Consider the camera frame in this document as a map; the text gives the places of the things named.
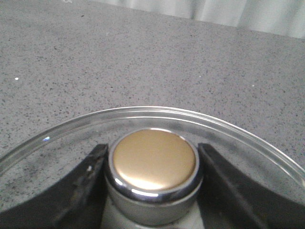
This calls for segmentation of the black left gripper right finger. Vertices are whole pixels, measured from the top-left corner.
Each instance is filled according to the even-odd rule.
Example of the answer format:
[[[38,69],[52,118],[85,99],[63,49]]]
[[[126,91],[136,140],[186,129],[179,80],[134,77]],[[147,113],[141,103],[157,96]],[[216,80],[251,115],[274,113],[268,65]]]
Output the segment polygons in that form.
[[[303,229],[305,207],[281,196],[199,143],[203,183],[198,195],[206,229]]]

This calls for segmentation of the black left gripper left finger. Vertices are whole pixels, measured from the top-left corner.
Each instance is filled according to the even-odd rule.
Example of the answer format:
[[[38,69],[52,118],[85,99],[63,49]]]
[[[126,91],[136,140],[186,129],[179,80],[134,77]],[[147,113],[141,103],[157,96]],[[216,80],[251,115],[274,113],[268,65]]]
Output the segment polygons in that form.
[[[108,146],[98,144],[44,192],[0,214],[2,229],[99,229],[107,198]]]

